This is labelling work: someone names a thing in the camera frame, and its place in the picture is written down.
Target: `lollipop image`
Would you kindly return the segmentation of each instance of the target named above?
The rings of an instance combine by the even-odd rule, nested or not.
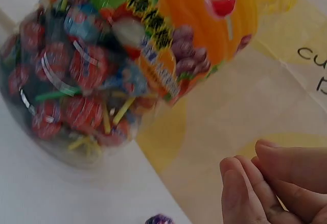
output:
[[[225,18],[228,27],[228,38],[233,39],[232,22],[230,14],[235,8],[236,0],[205,0],[207,7],[218,18]]]

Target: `printed fruit image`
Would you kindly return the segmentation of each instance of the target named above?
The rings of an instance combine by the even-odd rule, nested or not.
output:
[[[241,51],[241,50],[243,50],[245,47],[247,47],[248,44],[250,43],[251,39],[252,39],[252,34],[249,34],[249,35],[244,36],[241,39],[241,42],[239,44],[239,47],[237,48],[236,53],[239,52],[239,51]]]
[[[145,37],[145,28],[140,21],[132,17],[123,17],[112,24],[117,40],[126,48],[130,58],[141,54],[141,43]]]
[[[206,73],[211,66],[207,49],[194,48],[193,39],[194,32],[190,26],[182,25],[173,32],[171,50],[176,59],[176,76],[180,80],[190,80],[199,73]]]
[[[235,8],[236,0],[205,0],[207,8],[217,18],[225,18],[228,26],[228,38],[233,39],[232,22],[229,15]]]

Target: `lollipop stick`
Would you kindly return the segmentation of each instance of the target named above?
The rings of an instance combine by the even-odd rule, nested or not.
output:
[[[118,111],[117,115],[113,118],[113,124],[116,126],[118,125],[119,121],[121,121],[122,117],[124,116],[124,114],[127,112],[127,110],[129,109],[129,107],[133,104],[135,98],[130,98],[128,99],[125,104],[120,108],[120,110]]]
[[[231,22],[230,16],[226,16],[226,23],[227,23],[227,31],[228,31],[228,40],[233,40],[233,24]]]
[[[72,151],[75,150],[76,148],[80,147],[82,144],[84,144],[88,140],[88,137],[83,137],[81,139],[78,139],[74,141],[72,144],[68,146],[68,150]]]
[[[71,90],[72,93],[74,93],[74,95],[80,94],[82,91],[80,88],[74,88],[73,90]],[[58,99],[64,96],[68,96],[65,93],[62,93],[60,91],[56,91],[56,92],[49,92],[49,93],[45,93],[45,94],[41,94],[35,97],[35,101],[36,102],[42,102],[45,100],[50,100],[50,99]]]
[[[105,102],[102,102],[102,110],[103,110],[104,131],[106,134],[109,134],[111,132],[111,126],[110,126],[108,109],[107,109],[107,105]]]

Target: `grape image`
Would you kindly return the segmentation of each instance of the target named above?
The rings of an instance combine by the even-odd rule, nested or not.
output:
[[[173,33],[173,43],[184,40],[188,42],[193,42],[194,31],[189,25],[182,25],[174,30]]]
[[[203,63],[201,63],[201,72],[208,72],[211,67],[211,63],[208,59],[206,59]]]
[[[184,40],[173,43],[171,50],[175,55],[177,63],[182,59],[194,57],[195,54],[193,44]]]
[[[182,73],[192,73],[196,67],[196,61],[193,58],[186,58],[181,60],[176,65],[176,75],[180,76]]]
[[[197,48],[195,49],[194,59],[198,62],[204,62],[207,57],[207,50],[206,48]]]

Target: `lollipop jar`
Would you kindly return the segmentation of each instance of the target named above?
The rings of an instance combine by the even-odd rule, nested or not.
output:
[[[59,160],[90,167],[137,133],[157,95],[89,0],[43,0],[1,48],[1,92]]]

